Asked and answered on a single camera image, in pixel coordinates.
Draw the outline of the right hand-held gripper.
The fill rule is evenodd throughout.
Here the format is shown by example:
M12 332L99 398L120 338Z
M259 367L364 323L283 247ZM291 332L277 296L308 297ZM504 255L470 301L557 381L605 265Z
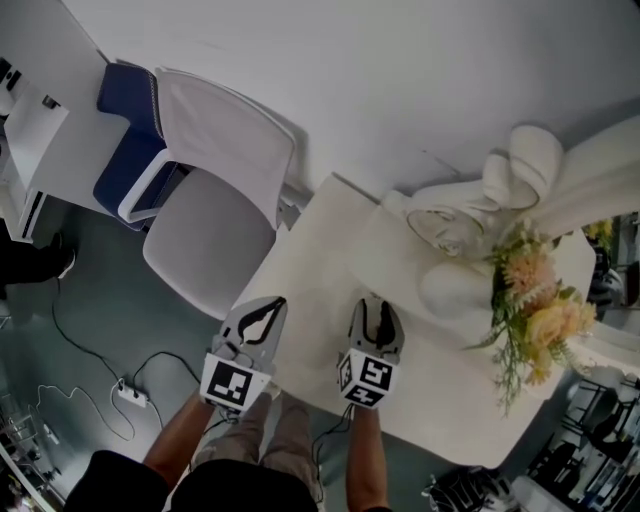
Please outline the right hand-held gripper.
M337 365L340 395L366 409L377 409L393 392L404 345L404 330L389 302L381 303L377 332L373 320L360 299L352 313L349 348Z

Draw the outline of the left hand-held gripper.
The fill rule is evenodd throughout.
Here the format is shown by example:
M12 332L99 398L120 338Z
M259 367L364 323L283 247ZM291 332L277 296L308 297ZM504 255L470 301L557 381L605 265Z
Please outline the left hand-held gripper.
M275 374L273 360L287 313L281 296L252 299L229 312L205 357L200 384L204 402L236 416L250 409Z

